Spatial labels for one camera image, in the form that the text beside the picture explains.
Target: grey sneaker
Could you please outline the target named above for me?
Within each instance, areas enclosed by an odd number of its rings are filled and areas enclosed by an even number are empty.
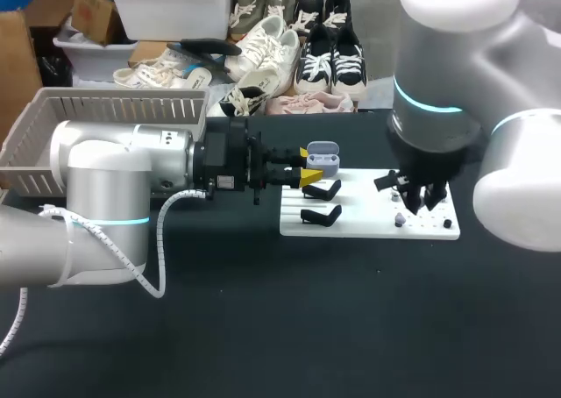
[[[263,19],[266,0],[235,0],[235,2],[234,11],[230,14],[230,35],[238,41]]]
[[[295,19],[296,0],[266,0],[267,17],[278,15],[284,18],[287,25],[292,24]]]

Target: white board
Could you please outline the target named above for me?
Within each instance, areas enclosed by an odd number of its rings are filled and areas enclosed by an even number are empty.
[[[425,207],[417,216],[411,214],[403,202],[392,201],[392,189],[378,192],[374,179],[387,175],[389,170],[341,169],[334,178],[314,183],[329,190],[333,182],[341,180],[341,189],[331,202],[304,198],[300,189],[283,187],[280,204],[280,234],[283,236],[308,236],[319,238],[411,238],[427,240],[457,240],[459,225],[450,192],[447,198],[432,211]],[[331,227],[303,224],[301,210],[329,214],[341,205],[343,213]],[[401,213],[407,222],[395,227],[395,216]],[[444,220],[452,221],[450,229]]]

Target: pink sneaker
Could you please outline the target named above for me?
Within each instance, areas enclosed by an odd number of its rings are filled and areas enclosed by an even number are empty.
[[[308,115],[314,113],[352,113],[354,104],[348,94],[333,96],[317,92],[301,96],[281,96],[266,102],[267,115]]]

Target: black table surface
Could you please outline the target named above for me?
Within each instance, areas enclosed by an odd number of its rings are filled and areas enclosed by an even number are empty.
[[[251,129],[271,146],[337,141],[343,167],[392,168],[386,118],[261,117]],[[451,184],[458,241],[284,238],[277,188],[259,207],[251,192],[178,203],[165,229],[165,297],[136,282],[31,288],[0,360],[0,394],[559,396],[561,259],[484,230],[477,174],[471,165]],[[16,303],[16,290],[2,290],[0,337]]]

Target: white storage bin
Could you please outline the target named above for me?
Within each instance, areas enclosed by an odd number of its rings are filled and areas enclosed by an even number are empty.
[[[76,43],[69,40],[72,35],[72,32],[62,31],[53,39],[53,43],[62,48],[81,80],[113,82],[113,72],[129,67],[128,60],[137,46],[137,43],[106,47]]]
[[[231,0],[114,0],[133,40],[226,39]]]

